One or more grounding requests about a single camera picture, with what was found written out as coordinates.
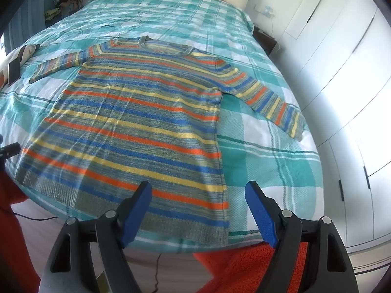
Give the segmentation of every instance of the bed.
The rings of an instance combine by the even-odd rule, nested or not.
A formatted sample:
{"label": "bed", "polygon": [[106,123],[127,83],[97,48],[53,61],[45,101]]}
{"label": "bed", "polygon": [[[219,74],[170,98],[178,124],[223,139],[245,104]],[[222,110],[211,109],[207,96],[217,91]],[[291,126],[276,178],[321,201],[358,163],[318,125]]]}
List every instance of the bed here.
{"label": "bed", "polygon": [[[80,11],[25,43],[40,44],[40,48],[22,66],[20,80],[0,92],[0,133],[4,144],[18,141],[25,147],[79,70],[73,67],[58,71],[30,85],[29,79],[40,63],[116,37],[148,35],[215,54],[261,81],[287,103],[298,106],[281,73],[253,39],[253,23],[239,8],[240,3],[235,7],[223,0],[91,0]],[[217,142],[229,202],[228,241],[205,244],[140,230],[130,244],[132,247],[197,252],[261,242],[244,198],[244,187],[250,180],[257,181],[281,208],[292,210],[300,218],[317,220],[323,215],[321,164],[306,125],[303,139],[298,142],[228,94],[223,95],[218,117]],[[20,160],[21,155],[17,155],[7,161],[10,177],[17,175]],[[16,183],[34,202],[61,218],[96,217],[92,205],[77,208],[70,202],[48,197],[37,188]]]}

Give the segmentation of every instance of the smartphone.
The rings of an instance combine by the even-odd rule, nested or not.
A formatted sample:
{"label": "smartphone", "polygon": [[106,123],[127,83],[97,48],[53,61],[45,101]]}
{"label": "smartphone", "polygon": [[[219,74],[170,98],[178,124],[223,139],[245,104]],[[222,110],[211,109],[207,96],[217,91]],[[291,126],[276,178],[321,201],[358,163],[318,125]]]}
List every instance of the smartphone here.
{"label": "smartphone", "polygon": [[11,86],[20,78],[20,56],[8,64],[8,85]]}

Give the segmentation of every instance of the sweater sleeve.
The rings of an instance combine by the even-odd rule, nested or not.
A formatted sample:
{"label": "sweater sleeve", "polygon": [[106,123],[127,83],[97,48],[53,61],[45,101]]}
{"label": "sweater sleeve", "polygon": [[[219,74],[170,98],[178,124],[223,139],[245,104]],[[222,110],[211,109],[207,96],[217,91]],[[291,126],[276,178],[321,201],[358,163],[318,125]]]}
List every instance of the sweater sleeve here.
{"label": "sweater sleeve", "polygon": [[75,66],[82,66],[90,58],[100,54],[97,46],[98,45],[90,46],[83,51],[72,52],[43,62],[38,66],[37,71],[30,78],[30,84],[57,71]]}
{"label": "sweater sleeve", "polygon": [[256,79],[219,58],[216,59],[216,76],[223,93],[240,98],[290,137],[301,141],[305,119],[298,109]]}

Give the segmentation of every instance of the silver bolt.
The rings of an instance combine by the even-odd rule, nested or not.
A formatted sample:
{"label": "silver bolt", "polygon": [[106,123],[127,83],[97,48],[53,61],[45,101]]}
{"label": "silver bolt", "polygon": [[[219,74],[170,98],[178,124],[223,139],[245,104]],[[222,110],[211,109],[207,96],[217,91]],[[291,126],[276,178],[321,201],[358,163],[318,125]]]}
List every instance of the silver bolt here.
{"label": "silver bolt", "polygon": [[323,222],[326,223],[326,224],[331,223],[331,218],[330,218],[330,217],[324,216],[324,217],[322,217],[322,220],[323,220]]}
{"label": "silver bolt", "polygon": [[117,213],[115,212],[115,210],[109,210],[109,211],[106,211],[105,216],[106,216],[106,218],[113,218],[113,217],[115,217],[116,214]]}
{"label": "silver bolt", "polygon": [[282,211],[282,215],[283,215],[284,217],[287,217],[287,218],[293,216],[292,212],[291,212],[289,209],[284,209],[284,210]]}
{"label": "silver bolt", "polygon": [[69,217],[67,220],[66,220],[66,224],[67,225],[72,225],[73,223],[76,222],[76,218],[75,217]]}

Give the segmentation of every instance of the black cord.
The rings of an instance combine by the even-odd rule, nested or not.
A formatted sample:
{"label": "black cord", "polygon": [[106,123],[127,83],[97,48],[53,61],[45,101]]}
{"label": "black cord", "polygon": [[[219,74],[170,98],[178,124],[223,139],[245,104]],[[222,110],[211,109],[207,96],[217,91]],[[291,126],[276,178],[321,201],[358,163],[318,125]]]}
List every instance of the black cord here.
{"label": "black cord", "polygon": [[155,273],[155,281],[156,281],[156,283],[155,283],[155,290],[152,293],[156,293],[159,290],[159,288],[158,288],[158,284],[159,284],[159,280],[158,280],[158,266],[159,266],[159,259],[160,259],[161,255],[162,254],[159,254],[158,259],[156,260],[156,273]]}
{"label": "black cord", "polygon": [[7,214],[11,214],[11,215],[23,217],[23,218],[30,219],[30,220],[34,220],[34,221],[45,221],[45,220],[50,220],[50,219],[58,218],[57,216],[54,216],[54,217],[50,217],[50,218],[38,219],[38,218],[27,217],[27,216],[18,214],[18,213],[16,213],[16,212],[11,212],[11,211],[5,210],[5,209],[3,209],[3,208],[1,208],[1,207],[0,207],[0,210],[2,210],[3,212],[6,212]]}

